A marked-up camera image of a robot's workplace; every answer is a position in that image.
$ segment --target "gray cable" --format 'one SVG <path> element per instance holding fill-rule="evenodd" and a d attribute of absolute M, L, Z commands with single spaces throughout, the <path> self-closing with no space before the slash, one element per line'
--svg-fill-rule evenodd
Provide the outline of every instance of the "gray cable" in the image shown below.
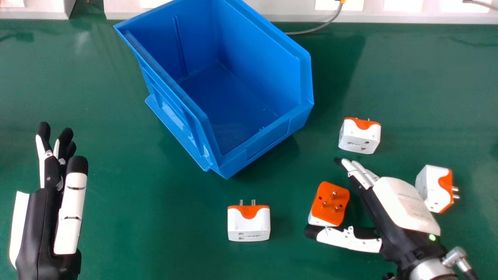
<path fill-rule="evenodd" d="M 303 30 L 303 31 L 295 31 L 295 32 L 286 32 L 285 34 L 287 34 L 287 35 L 307 34 L 307 33 L 315 32 L 317 30 L 320 30 L 320 29 L 326 27 L 327 25 L 331 24 L 339 16 L 339 14 L 341 13 L 341 10 L 342 10 L 342 5 L 343 5 L 342 3 L 339 4 L 339 7 L 337 8 L 335 15 L 328 22 L 326 22 L 322 25 L 319 25 L 315 28 L 312 28 L 312 29 Z"/>
<path fill-rule="evenodd" d="M 476 4 L 476 5 L 479 5 L 479 6 L 483 6 L 483 7 L 490 8 L 492 10 L 498 11 L 498 7 L 495 7 L 495 6 L 490 5 L 488 3 L 483 3 L 483 2 L 474 1 L 474 0 L 463 0 L 463 2 L 464 3 L 470 3 L 470 4 Z"/>

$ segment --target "green table surface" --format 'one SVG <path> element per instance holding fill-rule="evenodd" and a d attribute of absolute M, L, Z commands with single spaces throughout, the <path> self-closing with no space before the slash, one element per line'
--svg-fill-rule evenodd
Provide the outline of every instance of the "green table surface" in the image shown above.
<path fill-rule="evenodd" d="M 135 57 L 101 5 L 69 21 L 0 21 L 0 279 L 15 192 L 38 188 L 34 134 L 70 126 L 90 163 L 79 249 L 82 280 L 380 279 L 381 256 L 303 235 L 321 181 L 349 187 L 335 156 L 414 183 L 425 164 L 453 169 L 461 199 L 436 216 L 481 279 L 498 260 L 498 27 L 332 24 L 293 37 L 312 57 L 306 126 L 233 178 L 203 172 L 145 105 Z M 286 31 L 312 24 L 278 24 Z M 337 148 L 346 116 L 382 123 L 373 155 Z M 227 239 L 227 206 L 271 207 L 271 238 Z M 353 195 L 346 224 L 371 225 Z"/>

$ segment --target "black and white robotic hand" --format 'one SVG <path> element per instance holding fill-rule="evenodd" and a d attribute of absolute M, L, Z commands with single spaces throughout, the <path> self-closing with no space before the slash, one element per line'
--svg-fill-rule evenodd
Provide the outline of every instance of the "black and white robotic hand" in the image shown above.
<path fill-rule="evenodd" d="M 64 129 L 50 146 L 50 126 L 35 136 L 40 189 L 17 192 L 9 257 L 18 280 L 75 280 L 81 270 L 77 249 L 83 217 L 88 162 L 73 156 L 73 131 Z"/>
<path fill-rule="evenodd" d="M 308 238 L 380 253 L 398 267 L 396 276 L 386 274 L 386 280 L 457 280 L 454 267 L 467 279 L 478 279 L 464 250 L 456 247 L 448 252 L 440 243 L 439 224 L 414 186 L 397 178 L 379 177 L 356 161 L 336 158 L 335 162 L 346 171 L 351 189 L 360 197 L 375 228 L 357 231 L 356 227 L 327 225 L 310 214 L 305 230 Z"/>

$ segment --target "storage bin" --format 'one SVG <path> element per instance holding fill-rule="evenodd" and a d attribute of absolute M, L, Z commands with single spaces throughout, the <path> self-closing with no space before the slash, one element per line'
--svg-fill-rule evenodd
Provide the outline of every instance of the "storage bin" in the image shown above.
<path fill-rule="evenodd" d="M 204 171 L 231 177 L 308 118 L 308 52 L 241 0 L 174 0 L 115 28 L 145 102 Z"/>

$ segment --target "white and orange adapter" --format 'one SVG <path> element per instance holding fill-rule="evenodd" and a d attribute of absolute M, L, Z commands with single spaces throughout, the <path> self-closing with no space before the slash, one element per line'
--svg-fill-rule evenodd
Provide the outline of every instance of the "white and orange adapter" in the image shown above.
<path fill-rule="evenodd" d="M 239 205 L 232 205 L 227 210 L 228 240 L 236 242 L 264 241 L 270 238 L 270 207 L 244 205 L 241 199 Z"/>
<path fill-rule="evenodd" d="M 344 118 L 339 132 L 339 148 L 347 151 L 372 154 L 380 143 L 381 125 L 378 122 Z"/>
<path fill-rule="evenodd" d="M 415 180 L 415 189 L 427 208 L 435 213 L 443 213 L 460 198 L 455 194 L 459 189 L 453 186 L 453 172 L 449 168 L 424 166 Z"/>
<path fill-rule="evenodd" d="M 349 191 L 345 188 L 322 182 L 313 200 L 308 224 L 322 227 L 337 227 L 344 220 Z"/>

